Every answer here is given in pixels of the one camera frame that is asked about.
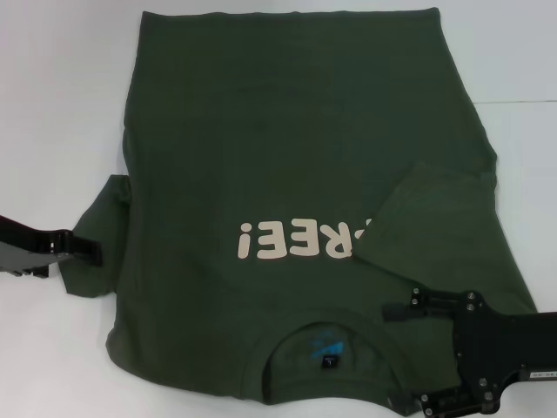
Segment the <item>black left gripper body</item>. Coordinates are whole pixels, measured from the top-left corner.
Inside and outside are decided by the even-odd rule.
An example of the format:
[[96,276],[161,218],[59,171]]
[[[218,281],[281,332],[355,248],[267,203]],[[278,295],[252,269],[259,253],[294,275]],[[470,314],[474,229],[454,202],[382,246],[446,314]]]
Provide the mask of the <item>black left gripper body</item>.
[[70,231],[37,230],[1,217],[1,272],[48,278],[50,265],[70,252]]

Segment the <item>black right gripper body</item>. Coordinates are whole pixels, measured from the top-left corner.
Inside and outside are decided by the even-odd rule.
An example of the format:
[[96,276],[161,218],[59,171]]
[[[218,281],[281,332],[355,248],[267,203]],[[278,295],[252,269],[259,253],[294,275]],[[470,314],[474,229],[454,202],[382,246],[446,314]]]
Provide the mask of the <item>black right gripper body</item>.
[[461,293],[453,348],[462,382],[460,412],[496,412],[504,390],[556,379],[556,314],[503,314],[478,293]]

